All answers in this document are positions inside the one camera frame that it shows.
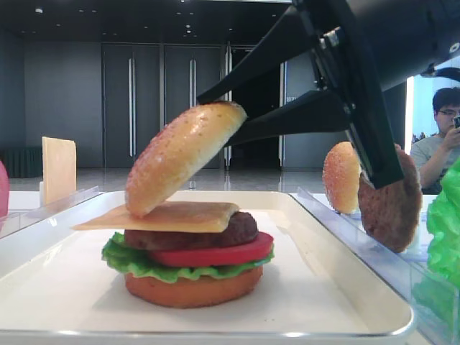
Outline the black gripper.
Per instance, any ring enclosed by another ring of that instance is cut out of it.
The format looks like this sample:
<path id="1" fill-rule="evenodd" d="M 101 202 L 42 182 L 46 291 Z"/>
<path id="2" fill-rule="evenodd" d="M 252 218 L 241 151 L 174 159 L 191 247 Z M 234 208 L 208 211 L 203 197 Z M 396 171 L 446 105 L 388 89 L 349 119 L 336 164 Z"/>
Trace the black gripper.
<path id="1" fill-rule="evenodd" d="M 309 91 L 246 121 L 226 144 L 347 129 L 374 188 L 401 180 L 383 93 L 459 54 L 459 2 L 294 1 L 293 5 L 307 34 L 316 40 L 313 51 L 332 91 Z"/>

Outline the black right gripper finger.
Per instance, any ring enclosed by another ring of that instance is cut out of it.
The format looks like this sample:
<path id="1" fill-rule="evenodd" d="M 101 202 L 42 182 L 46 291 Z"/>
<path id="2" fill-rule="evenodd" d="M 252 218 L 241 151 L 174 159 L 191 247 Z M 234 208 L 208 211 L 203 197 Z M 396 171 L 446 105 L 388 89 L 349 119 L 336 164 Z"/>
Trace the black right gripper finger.
<path id="1" fill-rule="evenodd" d="M 291 5 L 257 46 L 216 85 L 197 96 L 207 104 L 283 62 L 318 46 L 319 39 L 304 5 Z"/>

